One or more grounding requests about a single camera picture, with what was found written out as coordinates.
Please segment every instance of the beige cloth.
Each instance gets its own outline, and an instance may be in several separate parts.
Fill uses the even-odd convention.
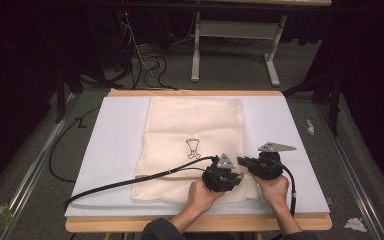
[[[167,171],[200,157],[225,153],[237,166],[233,171],[244,173],[245,178],[216,203],[258,199],[254,180],[246,168],[237,164],[237,157],[243,156],[243,145],[241,100],[151,97],[136,177]],[[211,160],[204,160],[189,167],[205,170],[209,165]],[[137,183],[133,185],[132,198],[184,203],[190,183],[201,175],[200,170],[185,170]]]

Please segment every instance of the white board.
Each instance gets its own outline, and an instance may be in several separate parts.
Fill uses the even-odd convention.
[[[241,99],[247,157],[258,157],[267,142],[294,146],[281,152],[282,163],[292,172],[297,190],[296,213],[329,213],[326,200],[298,134],[286,100],[282,96],[214,96]],[[73,196],[104,185],[130,180],[142,154],[143,130],[150,97],[106,97],[73,190]],[[138,202],[130,197],[132,186],[123,186],[85,196],[72,202],[66,217],[170,216],[182,205]],[[269,214],[264,200],[214,205],[206,214]]]

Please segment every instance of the person's left hand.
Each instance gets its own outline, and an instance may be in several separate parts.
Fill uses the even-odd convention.
[[[201,215],[207,212],[211,206],[213,206],[214,202],[224,194],[225,192],[210,191],[200,178],[191,183],[186,208],[194,209]]]

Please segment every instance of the white paper scrap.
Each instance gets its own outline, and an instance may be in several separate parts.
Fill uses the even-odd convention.
[[[360,232],[367,232],[366,227],[364,227],[363,223],[361,222],[361,218],[350,218],[348,222],[345,224],[344,228],[351,228]]]

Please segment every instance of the metal rail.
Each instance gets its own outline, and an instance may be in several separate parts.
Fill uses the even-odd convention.
[[[10,235],[20,217],[30,195],[32,194],[34,187],[39,180],[43,169],[49,160],[49,152],[54,145],[55,139],[58,137],[59,133],[63,129],[68,113],[72,110],[75,103],[77,102],[78,97],[75,94],[70,94],[67,99],[68,108],[63,119],[54,126],[48,140],[37,156],[36,160],[32,163],[26,175],[24,176],[20,186],[17,189],[13,199],[11,200],[9,207],[11,212],[14,215],[14,221],[2,232],[0,232],[0,240],[10,239]]]
[[[328,132],[334,147],[336,148],[336,151],[342,163],[346,180],[350,186],[351,192],[354,195],[357,205],[360,208],[364,221],[366,222],[367,227],[373,236],[373,239],[384,240],[384,229],[382,227],[382,224],[380,223],[375,209],[373,208],[373,204],[369,199],[363,186],[361,185],[360,180],[358,179],[357,174],[354,171],[352,163],[345,153],[341,141],[331,131],[328,116],[325,109],[320,104],[314,106],[317,114],[322,119],[323,125],[326,131]]]

